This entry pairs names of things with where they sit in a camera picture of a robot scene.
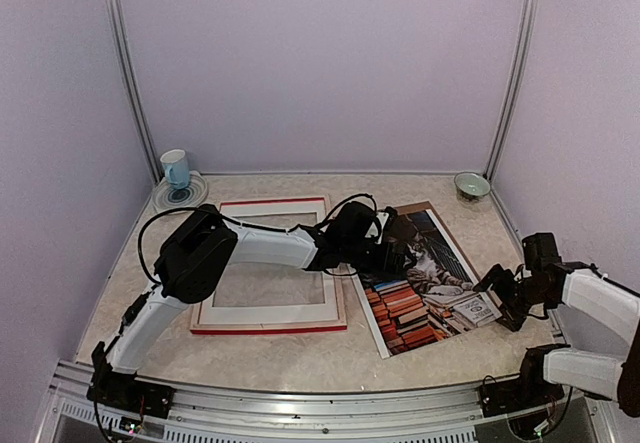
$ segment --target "table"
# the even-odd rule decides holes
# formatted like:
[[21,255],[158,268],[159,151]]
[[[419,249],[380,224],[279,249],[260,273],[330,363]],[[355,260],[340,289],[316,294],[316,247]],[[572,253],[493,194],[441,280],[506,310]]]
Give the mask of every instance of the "table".
[[[206,176],[208,201],[328,195],[331,203],[356,192],[381,207],[430,201],[479,274],[493,264],[520,262],[489,198],[458,201],[453,177],[425,175]],[[138,231],[155,211],[147,207],[109,279],[76,355],[91,351],[117,329],[120,317],[146,285],[136,253]],[[145,233],[151,265],[160,244],[184,216],[168,216]],[[527,348],[553,342],[548,321],[529,318],[511,333],[497,323],[435,345],[380,358],[351,279],[343,278],[348,330],[272,336],[194,336],[191,312],[180,315],[148,354],[140,375],[209,386],[288,392],[388,391],[478,381],[516,373]]]

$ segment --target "purple wall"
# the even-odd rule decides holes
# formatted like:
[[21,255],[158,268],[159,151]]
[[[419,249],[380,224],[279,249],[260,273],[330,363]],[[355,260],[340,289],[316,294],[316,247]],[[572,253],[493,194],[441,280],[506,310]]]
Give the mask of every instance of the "purple wall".
[[160,151],[204,171],[481,169],[523,0],[122,0]]
[[20,443],[151,185],[104,0],[0,1],[0,439]]
[[[540,0],[496,180],[521,236],[553,231],[565,259],[594,261],[636,290],[639,14],[640,0]],[[626,353],[613,333],[564,310],[574,346]],[[622,414],[619,423],[637,432]]]

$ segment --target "blue cup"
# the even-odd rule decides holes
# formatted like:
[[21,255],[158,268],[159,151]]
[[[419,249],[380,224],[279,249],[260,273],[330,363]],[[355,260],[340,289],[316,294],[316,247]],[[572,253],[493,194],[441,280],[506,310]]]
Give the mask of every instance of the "blue cup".
[[160,157],[164,176],[174,190],[183,190],[189,186],[191,174],[189,162],[184,150],[170,150]]

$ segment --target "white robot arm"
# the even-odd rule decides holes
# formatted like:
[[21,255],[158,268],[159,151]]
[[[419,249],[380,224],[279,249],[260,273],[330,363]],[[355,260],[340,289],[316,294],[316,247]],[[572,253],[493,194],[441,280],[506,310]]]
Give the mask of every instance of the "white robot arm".
[[[193,213],[163,243],[149,273],[146,290],[126,310],[120,328],[109,340],[99,342],[91,357],[94,375],[87,397],[97,403],[166,418],[174,390],[136,380],[144,357],[165,328],[189,305],[213,294],[224,269],[231,263],[273,263],[305,271],[327,271],[348,263],[357,271],[380,276],[400,275],[415,264],[406,244],[384,241],[384,229],[397,216],[393,208],[377,211],[348,200],[341,202],[324,221],[281,229],[228,218],[213,205],[188,208]],[[340,208],[333,219],[329,217]],[[168,210],[149,220],[143,230]]]
[[518,331],[531,316],[531,306],[548,309],[565,304],[579,310],[619,335],[630,346],[625,359],[546,345],[528,350],[516,380],[483,385],[485,414],[511,412],[557,397],[559,385],[579,388],[596,397],[617,401],[629,416],[640,416],[640,295],[609,280],[580,262],[563,263],[551,233],[523,240],[525,265],[531,276],[516,280],[496,265],[476,287],[499,302],[499,320]]

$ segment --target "green bowl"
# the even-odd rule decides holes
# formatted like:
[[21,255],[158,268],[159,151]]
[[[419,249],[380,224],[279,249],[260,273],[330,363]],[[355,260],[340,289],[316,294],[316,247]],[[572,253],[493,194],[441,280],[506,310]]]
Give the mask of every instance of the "green bowl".
[[456,185],[458,196],[467,201],[479,200],[491,191],[491,184],[487,180],[470,171],[458,173],[453,182]]

